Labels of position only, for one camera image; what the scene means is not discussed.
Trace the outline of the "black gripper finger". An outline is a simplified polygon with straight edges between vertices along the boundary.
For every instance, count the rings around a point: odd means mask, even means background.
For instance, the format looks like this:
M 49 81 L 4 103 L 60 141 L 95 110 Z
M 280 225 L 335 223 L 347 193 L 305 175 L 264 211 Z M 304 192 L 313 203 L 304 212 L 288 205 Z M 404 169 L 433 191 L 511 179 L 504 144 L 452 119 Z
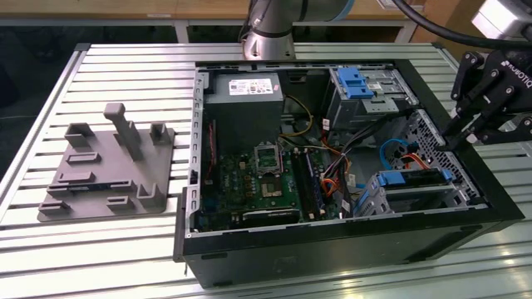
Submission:
M 485 101 L 477 91 L 477 84 L 483 80 L 484 56 L 479 52 L 465 52 L 460 60 L 459 71 L 451 92 L 455 107 L 451 121 L 441 131 L 443 136 L 459 135 L 471 122 L 483 117 Z
M 475 87 L 460 97 L 455 115 L 447 125 L 447 150 L 475 142 L 504 143 L 501 111 L 513 97 L 513 86 L 504 86 L 501 70 L 492 70 Z

